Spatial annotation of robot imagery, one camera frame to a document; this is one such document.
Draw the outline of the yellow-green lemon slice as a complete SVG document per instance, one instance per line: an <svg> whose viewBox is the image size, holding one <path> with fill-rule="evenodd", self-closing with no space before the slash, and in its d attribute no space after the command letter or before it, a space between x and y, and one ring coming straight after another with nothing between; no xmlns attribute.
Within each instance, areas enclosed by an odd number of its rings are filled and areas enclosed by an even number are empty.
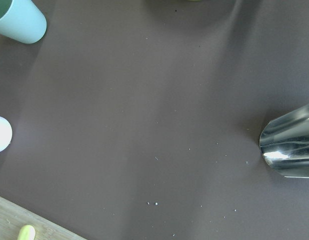
<svg viewBox="0 0 309 240"><path fill-rule="evenodd" d="M36 236L36 230L32 225L24 225L19 230L17 240L34 240Z"/></svg>

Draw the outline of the green plastic cup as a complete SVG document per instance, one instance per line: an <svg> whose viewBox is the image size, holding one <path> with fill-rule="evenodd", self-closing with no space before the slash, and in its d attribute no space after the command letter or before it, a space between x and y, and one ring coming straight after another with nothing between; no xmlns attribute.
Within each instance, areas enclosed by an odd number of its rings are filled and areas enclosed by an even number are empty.
<svg viewBox="0 0 309 240"><path fill-rule="evenodd" d="M31 0L0 0L0 35L24 44L38 42L47 20Z"/></svg>

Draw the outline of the shiny metal scoop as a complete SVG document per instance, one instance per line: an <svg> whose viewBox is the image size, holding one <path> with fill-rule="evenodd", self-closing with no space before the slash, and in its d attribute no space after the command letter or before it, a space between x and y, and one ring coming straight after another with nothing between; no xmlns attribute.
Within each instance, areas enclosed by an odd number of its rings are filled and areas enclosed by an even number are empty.
<svg viewBox="0 0 309 240"><path fill-rule="evenodd" d="M271 120L260 134L259 148L280 175L309 179L309 104Z"/></svg>

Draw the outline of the pink plastic cup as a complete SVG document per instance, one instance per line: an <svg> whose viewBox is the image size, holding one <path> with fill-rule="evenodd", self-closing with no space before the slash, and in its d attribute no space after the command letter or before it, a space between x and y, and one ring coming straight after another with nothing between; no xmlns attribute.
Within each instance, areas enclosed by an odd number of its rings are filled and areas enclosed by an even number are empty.
<svg viewBox="0 0 309 240"><path fill-rule="evenodd" d="M0 116L0 152L11 143L13 136L12 126L8 120Z"/></svg>

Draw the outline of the wooden cutting board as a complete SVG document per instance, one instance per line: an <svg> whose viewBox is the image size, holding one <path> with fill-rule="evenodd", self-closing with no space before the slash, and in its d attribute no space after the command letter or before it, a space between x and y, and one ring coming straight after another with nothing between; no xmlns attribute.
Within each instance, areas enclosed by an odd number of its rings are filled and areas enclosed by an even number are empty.
<svg viewBox="0 0 309 240"><path fill-rule="evenodd" d="M83 240L67 230L0 196L0 240L16 240L24 226L32 226L35 240Z"/></svg>

